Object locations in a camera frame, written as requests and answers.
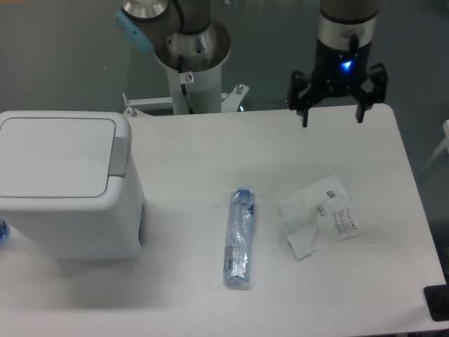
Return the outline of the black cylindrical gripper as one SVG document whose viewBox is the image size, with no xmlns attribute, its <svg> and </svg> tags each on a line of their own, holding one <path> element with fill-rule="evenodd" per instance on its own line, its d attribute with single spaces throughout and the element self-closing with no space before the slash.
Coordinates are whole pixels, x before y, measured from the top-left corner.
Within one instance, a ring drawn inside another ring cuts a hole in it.
<svg viewBox="0 0 449 337">
<path fill-rule="evenodd" d="M 314 71 L 306 75 L 293 71 L 287 93 L 287 107 L 302 117 L 302 126 L 308 126 L 309 110 L 330 94 L 331 97 L 345 95 L 345 88 L 351 85 L 351 95 L 358 102 L 356 120 L 362 123 L 367 110 L 375 103 L 383 103 L 387 93 L 388 74 L 383 63 L 377 63 L 367 69 L 371 42 L 359 47 L 351 54 L 316 42 Z M 370 81 L 373 85 L 367 91 L 363 85 Z"/>
</svg>

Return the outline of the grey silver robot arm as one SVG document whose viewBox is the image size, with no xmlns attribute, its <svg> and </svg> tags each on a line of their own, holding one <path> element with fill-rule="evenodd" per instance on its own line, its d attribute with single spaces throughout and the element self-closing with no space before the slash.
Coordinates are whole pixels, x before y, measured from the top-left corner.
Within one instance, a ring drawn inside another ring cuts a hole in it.
<svg viewBox="0 0 449 337">
<path fill-rule="evenodd" d="M 288 109 L 307 119 L 326 98 L 353 97 L 356 120 L 387 92 L 383 64 L 368 65 L 377 1 L 322 1 L 311 74 L 294 71 Z M 241 89 L 222 97 L 222 65 L 231 50 L 225 26 L 213 19 L 209 1 L 124 1 L 114 15 L 136 48 L 151 50 L 165 67 L 175 114 L 235 112 Z"/>
</svg>

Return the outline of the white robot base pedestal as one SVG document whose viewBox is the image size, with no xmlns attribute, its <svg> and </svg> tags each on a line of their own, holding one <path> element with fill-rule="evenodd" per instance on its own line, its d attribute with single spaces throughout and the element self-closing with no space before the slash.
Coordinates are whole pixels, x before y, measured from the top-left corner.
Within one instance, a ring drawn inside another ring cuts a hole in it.
<svg viewBox="0 0 449 337">
<path fill-rule="evenodd" d="M 201 72 L 166 71 L 174 115 L 221 112 L 221 65 Z"/>
</svg>

